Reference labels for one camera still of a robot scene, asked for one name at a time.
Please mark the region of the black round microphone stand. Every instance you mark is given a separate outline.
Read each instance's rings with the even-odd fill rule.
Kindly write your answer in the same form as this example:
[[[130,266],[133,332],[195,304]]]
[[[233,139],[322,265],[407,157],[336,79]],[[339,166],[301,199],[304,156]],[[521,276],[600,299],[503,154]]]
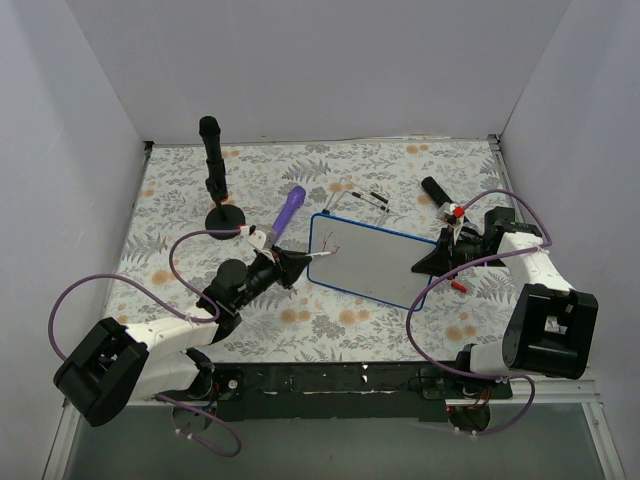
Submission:
[[[214,201],[215,207],[205,219],[205,229],[217,240],[230,240],[239,235],[239,228],[245,224],[243,211],[235,206]]]

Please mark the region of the blue framed whiteboard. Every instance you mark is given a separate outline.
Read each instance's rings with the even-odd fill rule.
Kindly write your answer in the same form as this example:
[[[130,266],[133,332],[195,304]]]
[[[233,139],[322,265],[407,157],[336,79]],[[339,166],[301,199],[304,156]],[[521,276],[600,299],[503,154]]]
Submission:
[[[414,235],[317,213],[311,217],[310,282],[383,304],[409,309],[430,277],[411,267],[436,243]]]

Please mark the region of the aluminium front rail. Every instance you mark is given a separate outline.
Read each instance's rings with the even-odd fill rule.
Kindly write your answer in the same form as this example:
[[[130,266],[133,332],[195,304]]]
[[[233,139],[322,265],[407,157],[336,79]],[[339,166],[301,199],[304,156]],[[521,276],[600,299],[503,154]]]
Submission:
[[[580,380],[551,378],[529,374],[535,385],[534,404],[582,404],[602,401],[601,394],[589,371]],[[525,404],[531,394],[531,385],[526,379],[510,381],[511,393],[492,390],[490,405]]]

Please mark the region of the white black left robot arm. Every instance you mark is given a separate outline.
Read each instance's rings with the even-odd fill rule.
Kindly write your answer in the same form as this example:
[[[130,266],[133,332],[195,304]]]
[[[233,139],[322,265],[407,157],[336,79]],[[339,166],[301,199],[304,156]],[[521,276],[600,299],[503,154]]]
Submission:
[[[183,317],[124,326],[100,320],[65,359],[53,383],[92,426],[112,420],[131,400],[174,392],[200,400],[215,386],[202,347],[228,337],[240,311],[274,284],[291,288],[312,257],[273,247],[251,264],[223,262],[204,295]]]

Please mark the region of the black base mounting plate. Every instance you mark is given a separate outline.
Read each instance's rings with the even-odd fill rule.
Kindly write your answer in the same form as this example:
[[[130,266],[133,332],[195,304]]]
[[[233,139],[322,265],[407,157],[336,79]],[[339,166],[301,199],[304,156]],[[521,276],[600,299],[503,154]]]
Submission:
[[[463,377],[429,362],[224,363],[187,390],[181,401],[212,401],[227,422],[288,419],[405,418],[448,420],[448,400],[512,397],[505,384]]]

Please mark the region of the black microphone on stand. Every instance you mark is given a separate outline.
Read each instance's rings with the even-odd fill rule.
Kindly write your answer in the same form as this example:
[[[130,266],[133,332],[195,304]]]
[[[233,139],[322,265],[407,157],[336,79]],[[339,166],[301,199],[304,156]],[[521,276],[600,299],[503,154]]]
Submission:
[[[213,198],[226,201],[228,198],[226,168],[220,144],[221,128],[217,119],[213,116],[202,117],[199,121],[199,134],[206,151],[207,191]]]

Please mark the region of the red white marker pen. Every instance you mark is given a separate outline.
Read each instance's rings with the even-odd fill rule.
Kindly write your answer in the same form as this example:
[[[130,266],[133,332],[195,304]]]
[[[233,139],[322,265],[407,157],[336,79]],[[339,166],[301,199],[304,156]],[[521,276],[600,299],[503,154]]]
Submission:
[[[316,259],[325,258],[332,255],[334,255],[332,251],[322,251],[322,252],[308,253],[305,255],[305,257],[309,258],[311,261],[314,261]]]

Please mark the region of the red marker cap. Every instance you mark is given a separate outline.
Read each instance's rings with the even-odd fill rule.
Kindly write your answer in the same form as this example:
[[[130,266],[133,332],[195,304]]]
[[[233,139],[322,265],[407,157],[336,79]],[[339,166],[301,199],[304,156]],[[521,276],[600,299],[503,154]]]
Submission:
[[[463,293],[466,293],[468,291],[468,288],[465,285],[463,285],[463,284],[461,284],[459,282],[456,282],[456,281],[452,281],[451,282],[451,286],[454,289],[456,289],[456,290],[458,290],[460,292],[463,292]]]

